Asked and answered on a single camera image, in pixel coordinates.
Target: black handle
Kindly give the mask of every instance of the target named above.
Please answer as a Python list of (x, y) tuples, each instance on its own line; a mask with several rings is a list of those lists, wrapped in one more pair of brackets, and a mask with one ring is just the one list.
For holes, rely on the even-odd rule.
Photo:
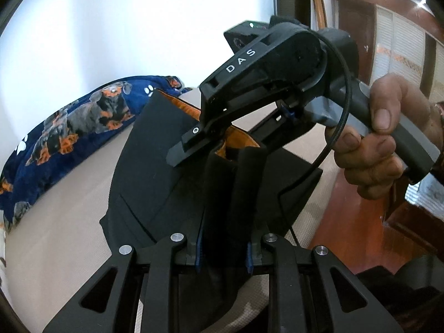
[[(350, 108), (350, 118), (348, 125), (358, 128), (362, 135), (362, 124), (367, 128), (367, 132), (372, 129), (372, 120), (369, 109), (369, 87), (354, 79), (352, 81), (352, 105)], [(315, 105), (308, 105), (307, 111), (317, 116), (314, 120), (324, 125), (333, 125), (334, 121), (338, 121), (341, 106), (345, 101), (345, 87), (332, 86), (323, 98), (329, 99), (334, 104), (324, 101), (318, 101)], [(432, 169), (434, 163), (438, 160), (439, 149), (424, 135), (424, 133), (416, 127), (408, 118), (401, 114), (400, 122), (392, 133), (396, 142), (395, 153), (407, 165), (407, 176), (412, 183), (416, 184), (422, 180)]]

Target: finger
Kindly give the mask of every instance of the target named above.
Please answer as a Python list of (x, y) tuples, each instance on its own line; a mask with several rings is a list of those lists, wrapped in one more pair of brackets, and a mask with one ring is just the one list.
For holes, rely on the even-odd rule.
[(352, 185), (379, 185), (389, 183), (401, 177), (402, 162), (397, 157), (390, 157), (367, 169), (346, 169), (345, 179)]
[[(326, 142), (330, 140), (332, 137), (335, 127), (333, 128), (326, 128), (325, 129), (325, 138)], [(336, 141), (335, 145), (333, 146), (333, 150), (337, 151), (338, 153), (348, 153), (349, 151), (353, 151), (358, 148), (361, 141), (361, 137), (358, 134), (358, 132), (346, 125), (339, 136), (338, 140)]]
[(430, 104), (417, 86), (399, 75), (388, 74), (375, 81), (370, 90), (373, 129), (392, 133), (401, 111), (422, 130), (430, 117)]
[(372, 186), (359, 186), (357, 191), (360, 196), (367, 200), (376, 200), (382, 198), (386, 195), (390, 188), (392, 187), (393, 182), (381, 185), (372, 185)]
[(396, 143), (390, 135), (371, 133), (361, 140), (357, 149), (348, 153), (335, 152), (335, 161), (343, 169), (365, 169), (388, 158)]

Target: blue dachshund blanket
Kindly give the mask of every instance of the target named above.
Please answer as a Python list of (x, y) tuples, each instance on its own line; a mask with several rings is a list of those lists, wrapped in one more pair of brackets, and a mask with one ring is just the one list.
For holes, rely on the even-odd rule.
[(174, 97), (191, 90), (175, 76), (127, 77), (64, 106), (32, 129), (0, 174), (6, 231), (44, 192), (134, 122), (154, 88)]

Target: metal screw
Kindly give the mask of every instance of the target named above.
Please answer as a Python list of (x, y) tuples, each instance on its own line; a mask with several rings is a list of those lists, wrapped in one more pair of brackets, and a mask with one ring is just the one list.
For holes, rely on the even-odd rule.
[(184, 239), (184, 236), (182, 233), (174, 233), (173, 235), (171, 235), (172, 241), (182, 241), (183, 239)]
[(329, 249), (326, 246), (317, 246), (314, 251), (319, 255), (327, 255), (329, 253)]
[(131, 253), (132, 250), (133, 250), (133, 248), (131, 246), (121, 246), (118, 249), (118, 252), (122, 255), (127, 255), (127, 254)]
[(267, 234), (264, 235), (264, 240), (269, 242), (269, 243), (273, 243), (276, 240), (278, 240), (278, 237), (276, 236), (276, 234), (267, 233)]

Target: white louvered closet door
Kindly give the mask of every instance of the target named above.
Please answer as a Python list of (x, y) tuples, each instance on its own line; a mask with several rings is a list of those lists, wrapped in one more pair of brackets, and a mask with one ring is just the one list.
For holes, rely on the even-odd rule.
[(429, 100), (431, 102), (444, 101), (444, 47), (439, 42), (437, 42), (437, 59)]
[(377, 7), (372, 84), (387, 73), (397, 73), (421, 84), (425, 57), (425, 31), (394, 12)]
[(393, 14), (385, 9), (376, 10), (375, 56), (370, 85), (388, 74), (393, 43)]

